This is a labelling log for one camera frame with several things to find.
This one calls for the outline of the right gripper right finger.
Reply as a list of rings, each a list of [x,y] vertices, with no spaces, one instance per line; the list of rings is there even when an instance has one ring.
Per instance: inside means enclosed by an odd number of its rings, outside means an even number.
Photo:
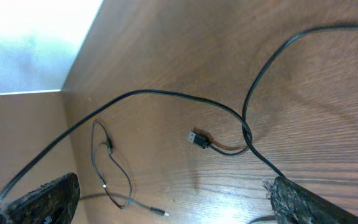
[[[358,216],[325,200],[291,180],[278,176],[263,181],[278,223],[358,223]]]

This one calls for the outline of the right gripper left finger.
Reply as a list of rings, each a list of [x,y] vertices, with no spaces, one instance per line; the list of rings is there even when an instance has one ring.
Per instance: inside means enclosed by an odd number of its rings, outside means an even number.
[[[0,223],[70,224],[79,199],[78,177],[70,172],[0,208]]]

